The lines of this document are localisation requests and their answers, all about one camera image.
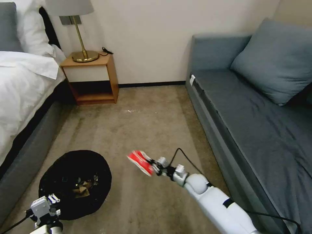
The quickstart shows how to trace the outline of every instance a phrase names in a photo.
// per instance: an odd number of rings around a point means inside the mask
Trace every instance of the black trash bag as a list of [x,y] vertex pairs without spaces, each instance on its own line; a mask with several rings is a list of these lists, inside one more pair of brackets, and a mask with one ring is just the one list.
[[[86,197],[76,198],[74,189],[92,184]],[[90,150],[70,151],[58,158],[42,176],[39,197],[54,193],[61,201],[61,220],[74,220],[96,212],[111,189],[111,171],[106,160]]]

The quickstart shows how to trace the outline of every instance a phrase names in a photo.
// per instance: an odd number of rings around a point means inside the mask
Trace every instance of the wall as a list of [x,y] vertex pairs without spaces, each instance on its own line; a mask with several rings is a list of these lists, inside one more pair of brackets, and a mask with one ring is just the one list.
[[[120,84],[185,80],[189,45],[202,32],[252,32],[279,0],[92,0],[82,16],[87,49],[112,50]],[[64,52],[80,50],[74,26],[52,17]]]
[[311,0],[282,0],[274,19],[312,26],[312,1]]

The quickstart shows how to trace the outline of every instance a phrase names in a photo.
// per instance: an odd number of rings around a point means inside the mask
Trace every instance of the lamp shade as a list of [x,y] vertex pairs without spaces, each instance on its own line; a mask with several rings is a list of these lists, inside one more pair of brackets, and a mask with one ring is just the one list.
[[94,11],[90,0],[46,0],[46,10],[50,15],[86,15]]

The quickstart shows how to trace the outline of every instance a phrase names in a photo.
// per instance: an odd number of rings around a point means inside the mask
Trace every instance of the power cord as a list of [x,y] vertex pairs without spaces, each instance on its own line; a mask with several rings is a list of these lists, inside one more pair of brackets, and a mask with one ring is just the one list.
[[109,51],[109,50],[106,49],[105,47],[102,47],[102,50],[103,50],[103,52],[105,52],[106,54],[104,55],[104,54],[99,53],[99,55],[108,56],[109,54],[111,54],[111,55],[114,54],[113,52]]
[[[169,163],[169,166],[171,166],[173,160],[175,159],[175,156],[177,154],[178,151],[181,151],[182,154],[186,157],[186,159],[192,164],[192,166],[200,173],[202,174],[203,176],[205,176],[201,171],[200,169],[198,169],[195,164],[186,156],[186,154],[184,153],[184,151],[181,149],[181,148],[177,148],[177,150],[175,151],[175,154],[173,155],[170,163]],[[263,215],[263,216],[268,216],[268,217],[271,217],[271,218],[277,218],[277,219],[282,219],[282,220],[286,220],[286,221],[289,221],[291,223],[294,223],[297,225],[297,229],[298,229],[298,234],[301,234],[302,233],[302,230],[301,230],[301,226],[298,222],[296,222],[295,220],[292,220],[292,219],[288,219],[288,218],[284,218],[284,217],[280,217],[280,216],[276,216],[276,215],[272,215],[272,214],[266,214],[266,213],[261,213],[261,212],[256,212],[256,211],[249,211],[249,210],[245,210],[244,211],[246,213],[249,213],[249,214],[255,214],[255,215]]]
[[16,224],[12,225],[11,227],[9,227],[9,229],[7,229],[4,232],[1,232],[0,234],[4,234],[7,233],[8,231],[12,230],[13,228],[15,228],[16,226],[20,225],[22,222],[24,222],[26,219],[28,219],[30,216],[33,215],[33,211],[31,209],[26,210],[26,215],[24,218],[22,218],[20,221],[18,221]]

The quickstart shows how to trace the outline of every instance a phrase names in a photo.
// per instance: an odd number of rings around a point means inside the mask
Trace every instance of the floor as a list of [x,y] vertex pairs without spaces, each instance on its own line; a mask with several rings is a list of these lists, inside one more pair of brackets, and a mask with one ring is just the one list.
[[[41,176],[61,155],[87,149],[100,153],[112,172],[110,193],[101,208],[74,221],[62,221],[66,234],[219,233],[187,191],[165,177],[148,177],[126,155],[144,150],[151,158],[170,159],[181,147],[210,181],[227,191],[204,131],[183,85],[123,88],[117,104],[65,108],[58,134],[36,178],[3,229],[24,217],[38,196]],[[179,154],[173,165],[183,164]],[[26,220],[10,234],[30,233]]]

